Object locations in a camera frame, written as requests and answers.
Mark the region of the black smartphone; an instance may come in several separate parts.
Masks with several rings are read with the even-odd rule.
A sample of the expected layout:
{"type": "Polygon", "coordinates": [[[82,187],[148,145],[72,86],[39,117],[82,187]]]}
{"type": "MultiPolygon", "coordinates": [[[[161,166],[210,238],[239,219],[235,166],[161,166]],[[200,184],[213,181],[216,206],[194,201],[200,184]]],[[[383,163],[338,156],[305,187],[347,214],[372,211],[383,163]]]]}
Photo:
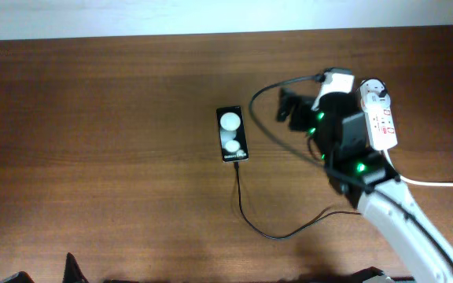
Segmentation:
{"type": "Polygon", "coordinates": [[[223,162],[234,163],[247,160],[249,148],[241,106],[216,109],[216,119],[223,162]]]}

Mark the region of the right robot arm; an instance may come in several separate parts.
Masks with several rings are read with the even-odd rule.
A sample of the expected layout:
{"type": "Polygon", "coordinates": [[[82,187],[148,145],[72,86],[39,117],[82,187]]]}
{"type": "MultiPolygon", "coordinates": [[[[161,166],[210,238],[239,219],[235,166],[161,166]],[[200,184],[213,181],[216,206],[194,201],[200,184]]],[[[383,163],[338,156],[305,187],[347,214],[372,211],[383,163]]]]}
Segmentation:
{"type": "Polygon", "coordinates": [[[332,187],[376,227],[417,282],[453,282],[453,247],[400,174],[369,146],[366,117],[353,94],[316,99],[283,88],[276,119],[311,135],[332,187]]]}

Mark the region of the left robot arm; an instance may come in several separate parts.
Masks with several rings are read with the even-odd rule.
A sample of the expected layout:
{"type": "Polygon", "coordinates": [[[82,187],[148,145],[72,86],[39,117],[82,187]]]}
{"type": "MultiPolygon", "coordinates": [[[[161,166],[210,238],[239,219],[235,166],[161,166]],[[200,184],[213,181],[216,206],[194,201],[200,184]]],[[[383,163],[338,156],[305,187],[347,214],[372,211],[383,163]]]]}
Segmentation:
{"type": "MultiPolygon", "coordinates": [[[[42,282],[39,274],[36,272],[29,272],[26,270],[19,270],[13,274],[0,279],[0,283],[37,283],[42,282]]],[[[55,274],[51,277],[51,282],[60,283],[92,283],[93,281],[88,278],[83,272],[77,258],[73,253],[68,252],[64,256],[61,273],[55,274]]],[[[123,280],[123,279],[102,279],[104,283],[138,283],[137,281],[123,280]]]]}

